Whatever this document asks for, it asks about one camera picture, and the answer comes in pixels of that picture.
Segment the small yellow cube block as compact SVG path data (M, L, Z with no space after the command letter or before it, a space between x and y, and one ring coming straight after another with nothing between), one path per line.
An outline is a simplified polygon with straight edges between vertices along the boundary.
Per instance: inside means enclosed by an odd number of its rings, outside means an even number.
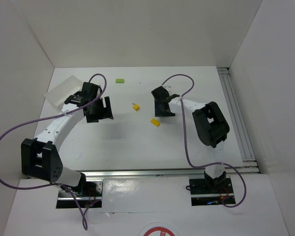
M138 104L134 104L134 105L133 105L133 109L134 109L135 111L138 111L138 110L140 109L140 107L139 107Z

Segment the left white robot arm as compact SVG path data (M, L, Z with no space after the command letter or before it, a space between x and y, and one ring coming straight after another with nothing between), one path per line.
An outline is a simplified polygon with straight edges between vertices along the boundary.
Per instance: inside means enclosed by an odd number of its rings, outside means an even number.
M59 149L82 119L94 123L114 118L110 98L101 97L102 92L99 85L84 82L81 91L65 100L60 117L54 119L34 139L24 139L21 144L21 165L24 175L67 185L76 193L90 187L91 184L87 182L85 174L63 165Z

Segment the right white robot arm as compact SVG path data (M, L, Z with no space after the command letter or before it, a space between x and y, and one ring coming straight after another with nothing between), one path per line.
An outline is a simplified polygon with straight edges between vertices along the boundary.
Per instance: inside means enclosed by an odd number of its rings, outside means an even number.
M218 104L214 101L199 103L170 94L163 86L151 92L154 98L156 117L182 115L184 146L187 150L186 117L192 118L197 136L203 146L210 151L212 165L205 165L205 184L214 189L225 181L226 171L222 163L222 152L230 127Z

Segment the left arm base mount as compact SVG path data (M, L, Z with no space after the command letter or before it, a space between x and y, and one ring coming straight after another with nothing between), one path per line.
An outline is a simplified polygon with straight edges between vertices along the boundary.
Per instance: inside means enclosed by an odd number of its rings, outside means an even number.
M92 181L82 193L76 193L71 189L81 208L102 208L103 180ZM57 209L73 209L77 205L72 195L63 187L60 188L57 198Z

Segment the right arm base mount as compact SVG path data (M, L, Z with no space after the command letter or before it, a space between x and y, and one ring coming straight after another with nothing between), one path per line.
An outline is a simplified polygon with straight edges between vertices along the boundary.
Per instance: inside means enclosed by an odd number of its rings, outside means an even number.
M226 180L217 188L209 189L205 184L205 179L190 179L189 185L185 187L191 194L192 206L211 206L221 205L222 200L227 205L236 204L234 197L234 190L230 178Z

